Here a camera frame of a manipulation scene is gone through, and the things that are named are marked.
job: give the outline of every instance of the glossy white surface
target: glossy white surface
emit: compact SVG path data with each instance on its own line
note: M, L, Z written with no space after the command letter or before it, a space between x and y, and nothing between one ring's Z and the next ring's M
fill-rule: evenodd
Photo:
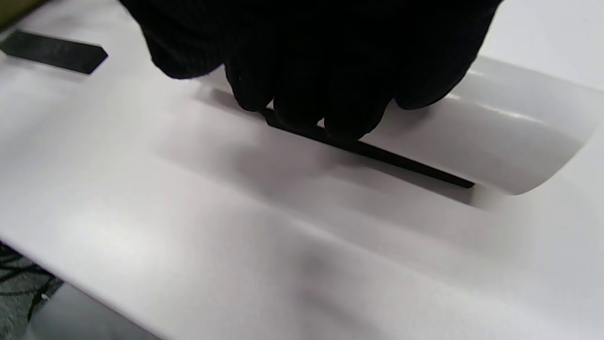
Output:
M233 93L216 70L204 82ZM604 93L480 57L444 99L401 110L394 102L362 140L510 194L551 178L596 129Z
M484 52L604 88L603 16L600 1L509 0ZM144 328L603 338L602 128L528 194L459 191L167 79L114 1L51 2L22 27L110 57L90 78L0 58L0 238Z

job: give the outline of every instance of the black glove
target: black glove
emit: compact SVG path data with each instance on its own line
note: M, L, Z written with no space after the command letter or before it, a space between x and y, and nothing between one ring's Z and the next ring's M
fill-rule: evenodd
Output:
M120 0L154 63L175 78L220 64L240 106L273 98L297 129L373 130L388 102L413 110L459 83L502 0Z

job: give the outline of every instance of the knit glove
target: knit glove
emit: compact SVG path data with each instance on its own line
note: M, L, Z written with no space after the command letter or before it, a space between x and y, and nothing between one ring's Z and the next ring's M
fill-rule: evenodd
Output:
M120 0L175 78L224 63L239 105L274 99L294 129L351 142L388 103L430 105L461 81L502 0Z

